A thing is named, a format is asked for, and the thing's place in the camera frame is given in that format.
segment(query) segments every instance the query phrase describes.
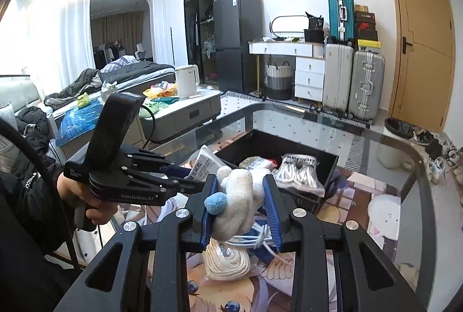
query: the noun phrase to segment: human hand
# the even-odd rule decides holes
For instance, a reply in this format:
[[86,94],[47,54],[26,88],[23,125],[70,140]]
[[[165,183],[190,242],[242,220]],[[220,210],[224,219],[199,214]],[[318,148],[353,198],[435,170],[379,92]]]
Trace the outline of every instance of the human hand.
[[68,179],[62,173],[58,177],[56,187],[63,201],[73,205],[76,203],[76,198],[80,198],[93,207],[94,209],[88,209],[85,213],[93,224],[106,224],[117,213],[117,203],[102,202],[90,191],[88,185]]

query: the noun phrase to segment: pillow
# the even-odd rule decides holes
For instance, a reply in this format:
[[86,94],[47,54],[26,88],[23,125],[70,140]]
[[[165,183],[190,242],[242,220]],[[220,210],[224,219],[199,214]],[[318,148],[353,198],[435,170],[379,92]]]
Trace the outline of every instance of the pillow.
[[[18,130],[16,117],[13,106],[9,104],[0,108],[0,118],[10,124],[15,130]],[[19,149],[13,143],[0,135],[0,171],[10,173],[14,161],[19,155]]]
[[135,64],[138,61],[139,60],[135,59],[135,56],[123,56],[117,60],[111,61],[109,64],[106,64],[106,66],[100,70],[100,73],[108,73],[109,71],[119,69],[124,65]]

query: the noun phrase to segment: blue plastic bag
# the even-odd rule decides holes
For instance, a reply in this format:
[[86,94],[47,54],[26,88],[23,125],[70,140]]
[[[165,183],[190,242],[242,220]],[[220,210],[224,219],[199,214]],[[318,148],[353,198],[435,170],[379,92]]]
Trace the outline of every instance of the blue plastic bag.
[[103,105],[98,99],[94,99],[90,105],[85,108],[78,109],[74,107],[67,111],[59,126],[56,146],[62,146],[89,130],[94,129],[102,110]]

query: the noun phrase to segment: wooden door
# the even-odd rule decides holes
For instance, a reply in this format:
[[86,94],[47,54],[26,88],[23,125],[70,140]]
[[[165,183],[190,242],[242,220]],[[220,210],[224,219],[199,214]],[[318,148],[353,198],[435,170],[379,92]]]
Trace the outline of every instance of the wooden door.
[[449,0],[395,0],[398,56],[389,113],[440,132],[453,85],[455,40]]

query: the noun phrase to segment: silver screw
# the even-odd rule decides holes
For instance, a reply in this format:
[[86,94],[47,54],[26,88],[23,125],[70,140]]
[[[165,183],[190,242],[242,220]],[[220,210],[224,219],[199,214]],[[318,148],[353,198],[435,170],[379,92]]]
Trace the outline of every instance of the silver screw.
[[307,215],[307,212],[304,209],[301,209],[300,207],[298,207],[293,210],[293,215],[298,218],[302,218],[303,216]]
[[125,231],[133,231],[137,228],[137,224],[134,221],[129,221],[124,223]]
[[358,229],[358,223],[356,221],[347,221],[346,222],[346,227],[349,230],[356,230],[356,229]]
[[178,217],[178,218],[185,218],[186,216],[188,216],[190,214],[190,211],[188,209],[179,209],[175,212],[175,215]]

